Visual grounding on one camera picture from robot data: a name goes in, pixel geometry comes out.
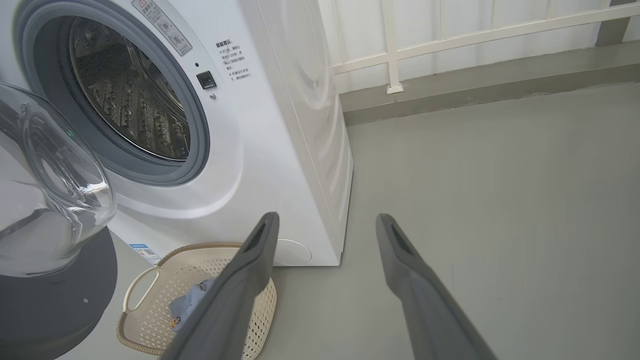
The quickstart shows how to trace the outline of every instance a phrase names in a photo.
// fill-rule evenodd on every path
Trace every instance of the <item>beige basket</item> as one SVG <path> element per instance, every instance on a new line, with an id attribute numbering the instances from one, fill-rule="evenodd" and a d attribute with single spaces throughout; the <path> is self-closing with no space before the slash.
<path id="1" fill-rule="evenodd" d="M 165 256 L 157 266 L 140 274 L 124 297 L 124 310 L 118 321 L 118 340 L 138 351 L 160 356 L 175 333 L 171 331 L 169 303 L 181 297 L 199 282 L 218 277 L 233 259 L 241 244 L 205 243 L 181 247 Z M 129 298 L 137 283 L 150 272 L 156 278 L 138 305 L 129 307 Z M 244 343 L 243 359 L 255 359 L 264 345 L 276 308 L 276 288 L 269 280 L 255 298 L 253 316 Z"/>

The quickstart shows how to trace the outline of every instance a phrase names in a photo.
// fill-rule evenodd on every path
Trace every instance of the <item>white wall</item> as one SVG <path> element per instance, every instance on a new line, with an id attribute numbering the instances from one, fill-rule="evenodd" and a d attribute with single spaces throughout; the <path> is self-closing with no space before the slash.
<path id="1" fill-rule="evenodd" d="M 490 29 L 492 0 L 444 0 L 445 33 L 440 34 L 439 0 L 394 0 L 396 45 L 404 49 L 425 42 Z M 545 18 L 547 0 L 501 0 L 498 25 Z M 381 0 L 319 0 L 334 65 L 386 52 Z M 553 0 L 549 15 L 557 17 L 596 10 L 601 0 Z M 640 38 L 633 19 L 625 40 Z M 599 23 L 507 38 L 426 54 L 398 62 L 400 80 L 500 61 L 593 47 Z M 387 64 L 337 74 L 340 93 L 388 84 Z"/>

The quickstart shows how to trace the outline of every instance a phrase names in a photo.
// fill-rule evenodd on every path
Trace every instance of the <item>baseboard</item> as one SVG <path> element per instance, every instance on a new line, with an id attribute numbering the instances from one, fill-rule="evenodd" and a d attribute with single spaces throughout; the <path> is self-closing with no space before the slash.
<path id="1" fill-rule="evenodd" d="M 640 82 L 640 41 L 523 58 L 340 95 L 347 126 L 487 102 Z"/>

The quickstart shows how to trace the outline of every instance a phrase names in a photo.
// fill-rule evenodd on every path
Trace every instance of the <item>gray rubber gasket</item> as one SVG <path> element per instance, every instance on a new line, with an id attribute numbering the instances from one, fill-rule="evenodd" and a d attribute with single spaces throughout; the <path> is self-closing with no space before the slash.
<path id="1" fill-rule="evenodd" d="M 186 161 L 170 161 L 147 154 L 114 132 L 88 104 L 74 76 L 61 61 L 66 41 L 58 31 L 68 17 L 100 22 L 128 38 L 143 51 L 171 84 L 182 104 L 191 137 Z M 50 100 L 68 118 L 106 168 L 133 181 L 155 186 L 185 183 L 204 168 L 209 155 L 209 127 L 200 100 L 171 52 L 138 19 L 104 0 L 39 0 L 18 9 L 15 46 L 32 91 Z"/>

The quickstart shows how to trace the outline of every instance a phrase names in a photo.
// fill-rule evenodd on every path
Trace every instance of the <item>barcode label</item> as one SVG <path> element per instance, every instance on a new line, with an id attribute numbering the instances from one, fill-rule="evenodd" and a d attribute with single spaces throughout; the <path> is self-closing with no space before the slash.
<path id="1" fill-rule="evenodd" d="M 145 258 L 152 265 L 158 264 L 162 258 L 158 256 L 153 250 L 151 250 L 145 244 L 129 244 L 138 254 L 140 254 L 143 258 Z"/>

